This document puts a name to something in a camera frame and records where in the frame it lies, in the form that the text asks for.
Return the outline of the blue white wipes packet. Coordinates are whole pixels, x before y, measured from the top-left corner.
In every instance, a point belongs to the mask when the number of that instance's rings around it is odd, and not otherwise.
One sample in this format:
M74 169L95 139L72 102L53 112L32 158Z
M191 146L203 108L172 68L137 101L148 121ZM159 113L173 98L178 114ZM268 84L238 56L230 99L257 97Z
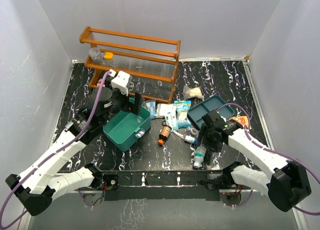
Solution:
M188 128L191 126L191 122L188 119L188 110L191 107L191 101L189 100L179 100L174 101L176 106L176 113L177 113L177 125L178 128Z

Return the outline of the clear green-banded bottle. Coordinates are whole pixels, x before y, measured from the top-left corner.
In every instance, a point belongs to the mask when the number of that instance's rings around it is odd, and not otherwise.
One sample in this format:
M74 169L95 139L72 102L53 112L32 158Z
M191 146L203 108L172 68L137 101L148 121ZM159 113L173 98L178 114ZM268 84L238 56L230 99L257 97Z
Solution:
M206 151L207 149L203 145L200 145L199 147L196 148L195 155L193 158L194 168L199 169L202 166Z

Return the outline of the blue face mask packet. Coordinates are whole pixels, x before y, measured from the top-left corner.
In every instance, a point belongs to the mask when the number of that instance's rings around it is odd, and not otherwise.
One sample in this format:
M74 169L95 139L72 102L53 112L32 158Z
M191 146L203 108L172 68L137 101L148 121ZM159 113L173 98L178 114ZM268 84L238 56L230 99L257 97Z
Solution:
M177 131L179 129L175 113L166 113L165 122L173 131Z

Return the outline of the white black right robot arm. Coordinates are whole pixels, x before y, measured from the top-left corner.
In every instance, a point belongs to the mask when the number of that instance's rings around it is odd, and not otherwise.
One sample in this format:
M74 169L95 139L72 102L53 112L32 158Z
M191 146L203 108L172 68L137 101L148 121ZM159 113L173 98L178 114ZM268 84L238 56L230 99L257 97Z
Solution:
M306 168L297 160L281 156L257 142L235 120L225 121L217 111L202 117L197 138L200 149L217 149L223 144L248 157L259 169L253 170L234 162L222 170L220 176L207 176L200 181L208 189L250 187L269 197L281 211L287 212L311 194Z

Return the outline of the brown orange-capped medicine bottle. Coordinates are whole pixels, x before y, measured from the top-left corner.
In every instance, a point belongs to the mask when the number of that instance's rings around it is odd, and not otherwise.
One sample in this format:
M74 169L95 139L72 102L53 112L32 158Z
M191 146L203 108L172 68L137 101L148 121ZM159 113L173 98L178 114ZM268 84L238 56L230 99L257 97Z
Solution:
M158 141L157 141L159 146L163 146L167 142L167 140L171 134L171 131L172 131L172 128L170 126L168 126L168 125L163 126L163 128L159 134Z

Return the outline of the bag with blue bandage rolls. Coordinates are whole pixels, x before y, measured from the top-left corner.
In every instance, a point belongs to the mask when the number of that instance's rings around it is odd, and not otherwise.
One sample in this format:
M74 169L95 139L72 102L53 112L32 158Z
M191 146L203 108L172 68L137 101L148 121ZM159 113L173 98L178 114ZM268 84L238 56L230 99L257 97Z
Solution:
M156 100L147 100L144 102L144 106L150 112L151 119L155 119L159 117L156 109L156 106L157 106Z

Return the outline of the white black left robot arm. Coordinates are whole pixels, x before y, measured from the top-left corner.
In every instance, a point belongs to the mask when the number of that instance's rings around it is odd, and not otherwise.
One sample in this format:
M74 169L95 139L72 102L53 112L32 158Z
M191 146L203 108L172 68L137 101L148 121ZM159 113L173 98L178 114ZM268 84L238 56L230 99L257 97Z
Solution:
M56 173L102 134L104 126L114 124L121 114L138 116L141 107L139 93L130 98L117 88L95 90L55 143L35 163L22 173L10 174L6 178L10 195L15 195L30 215L37 216L66 193L82 187L99 189L104 174L93 163L61 176Z

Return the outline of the teal medicine kit box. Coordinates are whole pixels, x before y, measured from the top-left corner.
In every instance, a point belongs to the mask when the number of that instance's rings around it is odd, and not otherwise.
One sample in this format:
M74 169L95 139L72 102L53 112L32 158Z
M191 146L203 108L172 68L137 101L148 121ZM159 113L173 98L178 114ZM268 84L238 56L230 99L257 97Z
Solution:
M103 133L119 150L129 150L151 128L151 113L141 106L138 115L119 111L106 125Z

